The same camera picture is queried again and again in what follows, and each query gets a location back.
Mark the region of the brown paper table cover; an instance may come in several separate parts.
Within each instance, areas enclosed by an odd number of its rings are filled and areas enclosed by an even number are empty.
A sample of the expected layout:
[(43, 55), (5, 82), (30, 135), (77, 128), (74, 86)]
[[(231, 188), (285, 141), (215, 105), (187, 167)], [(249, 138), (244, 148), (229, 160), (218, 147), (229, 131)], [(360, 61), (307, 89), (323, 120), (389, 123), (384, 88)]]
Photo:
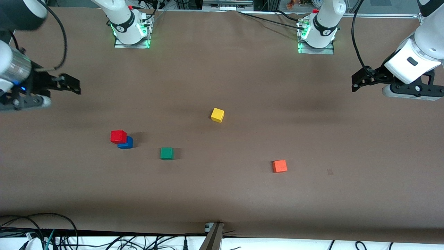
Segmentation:
[[(167, 11), (149, 49), (114, 47), (101, 9), (54, 8), (82, 93), (0, 113), (0, 215), (80, 230), (444, 243), (444, 98), (351, 91), (351, 18), (334, 55), (237, 12)], [(222, 123), (211, 120), (225, 111)], [(110, 142), (124, 130), (132, 149)], [(174, 160), (161, 160), (162, 147)], [(274, 173), (272, 162), (288, 171)]]

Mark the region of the red wooden block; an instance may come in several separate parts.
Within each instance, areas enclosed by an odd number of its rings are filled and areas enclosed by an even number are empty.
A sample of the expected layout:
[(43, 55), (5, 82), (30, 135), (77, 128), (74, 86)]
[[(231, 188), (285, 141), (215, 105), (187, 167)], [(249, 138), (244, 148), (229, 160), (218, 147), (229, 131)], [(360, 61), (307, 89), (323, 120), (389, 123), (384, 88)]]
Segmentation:
[(113, 144), (127, 143), (127, 133), (124, 130), (111, 130), (110, 142)]

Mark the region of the orange wooden block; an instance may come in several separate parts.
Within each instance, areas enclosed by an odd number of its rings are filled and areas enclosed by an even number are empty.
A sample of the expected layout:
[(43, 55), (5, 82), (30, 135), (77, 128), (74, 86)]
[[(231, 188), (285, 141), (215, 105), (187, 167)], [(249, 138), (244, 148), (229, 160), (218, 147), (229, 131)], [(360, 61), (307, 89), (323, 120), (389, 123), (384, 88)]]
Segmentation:
[(274, 173), (284, 173), (288, 171), (286, 160), (274, 160), (272, 162), (272, 168)]

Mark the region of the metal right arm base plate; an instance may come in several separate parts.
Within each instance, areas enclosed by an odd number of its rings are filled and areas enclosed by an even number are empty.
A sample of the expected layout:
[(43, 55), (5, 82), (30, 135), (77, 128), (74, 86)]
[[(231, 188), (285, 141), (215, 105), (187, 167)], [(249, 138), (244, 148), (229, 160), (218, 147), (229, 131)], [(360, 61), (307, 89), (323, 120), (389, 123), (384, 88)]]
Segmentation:
[(113, 31), (113, 35), (115, 36), (114, 47), (115, 48), (131, 48), (131, 49), (149, 49), (151, 47), (151, 36), (153, 32), (153, 22), (154, 16), (146, 17), (146, 14), (143, 13), (142, 17), (145, 17), (141, 20), (144, 20), (137, 27), (137, 35), (140, 40), (135, 44), (124, 44), (122, 43), (116, 35), (116, 32)]

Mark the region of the grey metal table post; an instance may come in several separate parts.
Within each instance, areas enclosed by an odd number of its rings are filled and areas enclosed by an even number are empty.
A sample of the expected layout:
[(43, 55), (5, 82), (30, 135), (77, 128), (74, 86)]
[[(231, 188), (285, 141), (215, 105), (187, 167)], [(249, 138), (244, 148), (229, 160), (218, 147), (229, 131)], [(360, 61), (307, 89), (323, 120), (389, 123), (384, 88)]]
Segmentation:
[(206, 223), (205, 232), (207, 235), (199, 250), (221, 250), (223, 227), (224, 223), (221, 222)]

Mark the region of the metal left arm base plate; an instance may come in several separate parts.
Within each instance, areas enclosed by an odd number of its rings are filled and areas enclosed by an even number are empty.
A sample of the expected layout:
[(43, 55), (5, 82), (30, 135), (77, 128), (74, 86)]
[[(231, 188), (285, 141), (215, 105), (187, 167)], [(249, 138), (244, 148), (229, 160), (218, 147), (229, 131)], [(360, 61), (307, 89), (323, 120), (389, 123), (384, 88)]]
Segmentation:
[(315, 48), (306, 43), (306, 41), (298, 38), (298, 53), (312, 55), (334, 55), (333, 41), (324, 48)]

